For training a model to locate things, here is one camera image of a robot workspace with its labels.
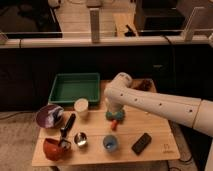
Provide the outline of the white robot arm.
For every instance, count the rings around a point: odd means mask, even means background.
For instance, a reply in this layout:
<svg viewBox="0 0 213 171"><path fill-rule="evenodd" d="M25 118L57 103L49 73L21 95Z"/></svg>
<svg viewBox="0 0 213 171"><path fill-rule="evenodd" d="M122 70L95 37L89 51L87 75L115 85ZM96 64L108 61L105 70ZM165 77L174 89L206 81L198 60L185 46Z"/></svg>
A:
<svg viewBox="0 0 213 171"><path fill-rule="evenodd" d="M213 102L200 98L152 93L132 89L133 79L118 73L104 90L107 109L118 112L124 105L156 114L212 138L205 171L213 171Z"/></svg>

